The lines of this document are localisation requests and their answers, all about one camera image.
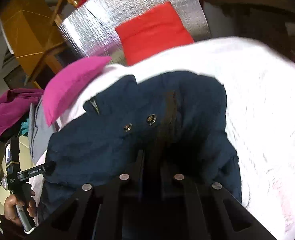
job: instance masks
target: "white bedsheet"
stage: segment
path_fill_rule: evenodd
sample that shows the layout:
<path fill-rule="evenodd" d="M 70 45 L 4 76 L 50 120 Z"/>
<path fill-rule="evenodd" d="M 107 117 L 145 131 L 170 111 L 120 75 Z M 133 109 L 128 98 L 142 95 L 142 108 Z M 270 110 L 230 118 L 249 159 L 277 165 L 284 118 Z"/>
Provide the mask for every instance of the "white bedsheet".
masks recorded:
<path fill-rule="evenodd" d="M 46 161 L 46 152 L 47 150 L 42 154 L 42 156 L 40 157 L 40 159 L 37 161 L 37 163 L 35 164 L 35 166 L 41 165 L 43 163 L 45 163 Z M 35 196 L 33 196 L 36 205 L 38 206 L 40 203 L 40 197 L 41 197 L 41 193 L 42 193 L 42 186 L 43 186 L 43 182 L 44 182 L 44 177 L 42 174 L 36 175 L 35 177 L 32 177 L 29 181 L 29 183 L 31 184 L 31 189 L 35 192 Z M 34 218 L 34 222 L 35 225 L 38 226 L 38 216 L 36 216 Z"/>
<path fill-rule="evenodd" d="M 124 75 L 142 82 L 177 70 L 213 76 L 224 85 L 226 133 L 239 156 L 242 205 L 278 240 L 294 239 L 295 64 L 264 44 L 212 39 L 161 52 L 131 67 L 109 65 L 58 121 L 64 127 L 82 115 L 86 100 Z"/>

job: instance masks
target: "metal screw head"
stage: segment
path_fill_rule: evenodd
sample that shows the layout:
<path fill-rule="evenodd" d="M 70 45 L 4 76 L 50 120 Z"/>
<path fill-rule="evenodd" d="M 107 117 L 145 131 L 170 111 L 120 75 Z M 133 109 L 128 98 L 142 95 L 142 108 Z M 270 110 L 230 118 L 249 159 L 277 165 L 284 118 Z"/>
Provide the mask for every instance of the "metal screw head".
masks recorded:
<path fill-rule="evenodd" d="M 121 174 L 119 178 L 120 178 L 120 180 L 128 180 L 130 178 L 130 176 L 129 176 L 129 174 L 124 173 L 124 174 Z"/>
<path fill-rule="evenodd" d="M 131 130 L 131 128 L 132 128 L 132 124 L 129 123 L 126 126 L 124 126 L 124 131 L 128 132 L 129 130 Z"/>
<path fill-rule="evenodd" d="M 152 125 L 154 124 L 156 121 L 156 115 L 155 114 L 150 114 L 148 117 L 147 117 L 147 123 L 148 125 Z"/>
<path fill-rule="evenodd" d="M 92 188 L 92 185 L 89 184 L 89 183 L 86 183 L 86 184 L 84 184 L 84 185 L 82 186 L 82 189 L 83 189 L 84 191 L 89 191 L 91 188 Z"/>
<path fill-rule="evenodd" d="M 217 190 L 219 190 L 219 189 L 222 188 L 222 185 L 221 185 L 220 183 L 218 183 L 218 182 L 214 182 L 214 183 L 212 184 L 212 188 L 213 188 L 213 189 L 217 189 Z"/>
<path fill-rule="evenodd" d="M 184 175 L 181 174 L 181 173 L 178 173 L 178 174 L 175 174 L 175 175 L 174 175 L 174 178 L 175 178 L 176 180 L 183 180 L 183 179 L 184 179 Z"/>

